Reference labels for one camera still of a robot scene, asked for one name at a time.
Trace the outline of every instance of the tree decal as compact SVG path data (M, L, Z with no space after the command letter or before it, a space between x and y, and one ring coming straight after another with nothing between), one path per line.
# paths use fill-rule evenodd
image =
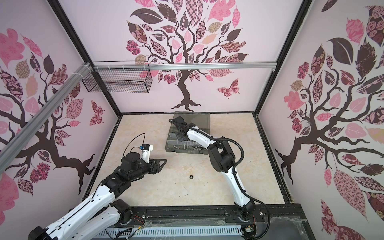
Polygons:
M241 29L229 31L240 21L239 10L237 7L233 9L235 0L228 2L226 0L185 0L185 11L181 11L182 0L161 3L155 1L155 4L152 1L143 0L136 0L136 2L145 8L133 11L131 17L135 17L132 17L132 20L137 21L136 17L139 17L145 24L139 25L132 23L131 20L127 21L134 40L128 40L126 46L131 54L136 55L136 64L142 64L140 60L147 60L151 64L182 61L184 63L242 62L247 56L239 53L246 42L235 42ZM205 12L209 16L208 19L202 19ZM216 19L216 21L206 26L210 19ZM231 73L229 69L214 69L208 72L197 69L151 71L152 77L157 76L159 82L164 80L168 84L175 83L181 90L184 98L172 109L184 106L186 110L192 112L190 106L201 105L191 99L185 81L188 79L200 81L203 78L213 81L213 77L220 78L229 73ZM232 85L230 88L217 90L229 98L238 91L238 87Z
M382 31L383 6L366 8L369 10L368 21L381 20ZM333 54L326 53L321 45L310 63L304 62L299 66L299 80L291 85L292 91L284 97L287 107L292 110L288 119L293 122L292 129L295 132L293 147L289 155L275 150L283 160L283 175L286 168L293 184L291 165L295 162L298 151L304 145L309 145L308 154L313 154L314 163L319 165L324 160L325 183L329 186L333 182L340 196L364 218L367 218L366 196L374 211L383 219L383 195L371 193L371 190L384 191L382 184L372 178L381 174L384 166L369 164L366 159L357 159L353 155L357 152L369 152L384 157L382 149L376 150L367 146L372 141L384 144L384 129L377 128L384 124L384 108L371 107L372 103L383 101L384 74L377 74L377 71L370 74L373 67L379 64L375 47L380 52L384 50L382 35L373 36L373 28L367 26L364 31L366 36L362 37L364 24L358 19L347 19L346 27L349 40L340 37L329 40L333 44ZM359 50L356 53L353 46L358 44ZM334 60L340 67L333 67ZM372 124L372 127L364 127L367 123ZM347 143L350 147L340 148L340 143ZM335 169L330 166L330 159L333 159ZM367 176L350 176L345 170L341 170L341 166L349 173L364 173ZM329 222L325 218L322 220L324 229L331 233L336 222ZM346 227L339 227L338 230L342 228L353 232ZM357 233L354 234L356 239L363 239Z
M17 32L13 29L7 30L9 45L18 46L23 49L16 42L18 39ZM8 121L0 121L0 134L10 133L11 137L5 139L0 137L0 142L7 145L18 132L28 122L28 115L34 116L41 107L48 102L48 91L53 94L57 92L54 88L55 85L62 85L68 78L66 74L66 65L55 70L55 66L49 54L42 58L40 48L30 39L23 37L25 44L30 48L31 57L25 61L21 61L16 65L15 72L20 78L26 78L25 89L20 84L19 80L9 73L9 70L4 70L0 66L0 77L5 85L7 93L0 93L0 116L5 117ZM2 56L7 54L7 51L12 51L11 48L2 48ZM18 56L10 60L19 60ZM42 83L44 89L38 91L38 81ZM68 127L76 127L80 122L75 120L81 113L83 108L83 99L76 99L79 94L80 84L71 91L66 99L57 107L55 112L48 118L44 125L36 132L38 142L20 151L16 159L23 159L19 164L10 165L10 168L18 168L18 172L14 176L14 181L20 190L33 195L33 185L39 181L46 180L49 177L49 172L55 168L70 167L75 168L79 176L79 194L83 185L84 175L90 175L94 169L88 169L93 155L81 162L76 158L67 158L61 156L58 148L65 146L65 138L71 137L65 132Z

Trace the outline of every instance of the black cable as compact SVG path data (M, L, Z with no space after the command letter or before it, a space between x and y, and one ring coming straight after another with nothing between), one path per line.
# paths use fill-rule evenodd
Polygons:
M108 236L109 236L112 240L115 240L113 237L111 237L111 235L109 235L107 229L105 229L105 231L107 232Z
M134 149L134 148L136 148L136 147L131 148L131 151L130 151L130 152L132 152L132 149ZM140 147L137 147L137 148L140 148Z
M143 144L144 144L144 140L145 140L145 133L142 133L142 134L140 134L140 135L136 136L134 139L132 139L132 141L131 141L131 142L133 142L133 140L135 140L136 138L138 138L139 136L141 136L141 135L143 135L143 134L144 134L144 138L143 138ZM122 157L124 157L125 151L127 151L127 148L128 148L128 146L131 144L131 142L129 142L129 143L128 143L128 145L127 145L127 147L125 148L125 150L124 150L124 153L122 154Z
M259 236L255 237L255 238L247 238L247 237L245 237L245 239L247 239L247 240L256 240L256 239L260 239L260 238L262 238L262 237L266 234L266 232L268 231L269 226L270 226L270 224L271 224L271 215L270 215L270 213L269 213L269 209L268 209L267 205L265 205L265 203L263 203L262 201L257 200L256 198L253 198L253 197L249 196L249 195L245 192L245 190L241 187L241 185L240 185L240 183L239 183L239 180L237 179L237 176L236 176L236 173L237 173L237 172L235 171L235 168L236 168L237 165L239 165L239 164L241 163L241 161L244 159L244 150L243 150L243 148L241 147L241 145L240 145L238 142L236 142L235 140L230 139L230 138L215 138L215 137L212 137L212 136L206 134L205 132L200 131L199 129L196 129L196 128L193 128L193 127L189 127L189 126L186 126L186 125L183 125L183 124L174 122L172 118L169 119L168 121L169 121L170 123L174 124L174 125L177 125L177 126L180 126L180 127L184 127L184 128L188 128L188 129L191 129L191 130L193 130L193 131L196 131L196 132L198 132L198 133L200 133L200 134L203 134L205 137L209 138L209 139L212 140L212 141L228 141L228 142L232 142L232 143L234 143L234 144L240 149L241 157L240 157L239 161L237 161L237 162L234 164L234 166L232 167L232 173L233 173L233 176L234 176L234 178L235 178L235 180L236 180L236 184L237 184L237 186L240 188L240 191L242 192L242 194L244 194L244 195L245 195L246 197L248 197L249 199L251 199L251 200L253 200L253 201L255 201L255 202L258 202L258 203L260 203L261 205L263 205L263 206L265 207L265 209L266 209L267 216L268 216L268 222L267 222L266 229L264 230L264 232L263 232L262 234L260 234Z

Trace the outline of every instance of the transparent storage box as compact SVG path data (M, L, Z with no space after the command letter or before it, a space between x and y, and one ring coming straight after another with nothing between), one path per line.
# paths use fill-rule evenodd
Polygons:
M181 116L186 123L194 123L201 130L209 133L209 113L191 113L191 112L175 112L173 118ZM192 153L192 154L208 154L208 150L203 148L195 141L179 141L176 137L177 128L171 124L169 128L166 151L179 152L179 153Z

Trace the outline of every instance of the silver metal beam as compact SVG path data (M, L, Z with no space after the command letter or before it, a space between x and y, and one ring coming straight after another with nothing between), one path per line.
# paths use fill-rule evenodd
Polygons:
M69 92L79 83L82 76L89 73L88 67L89 63L83 63L83 65L76 70L75 74L69 77L56 94L48 100L39 112L34 115L23 129L5 146L0 155L0 174L4 172L59 104L68 96Z
M143 68L143 65L108 65L108 63L94 63L97 69L113 68ZM150 70L187 70L187 69L234 69L234 68L275 68L276 62L242 62L242 63L177 63L177 64L150 64Z

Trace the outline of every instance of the pink flower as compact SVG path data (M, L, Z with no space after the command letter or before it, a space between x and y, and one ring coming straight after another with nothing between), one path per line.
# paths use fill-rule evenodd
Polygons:
M304 104L304 102L302 102L300 99L299 93L293 91L290 91L289 95L284 97L284 102L288 103L288 107L291 110L298 109Z
M359 19L349 20L347 18L347 28L345 29L348 34L348 38L355 42L360 43L362 36L364 35L364 26Z
M135 0L138 4L141 4L143 7L154 7L155 5L153 4L152 0Z

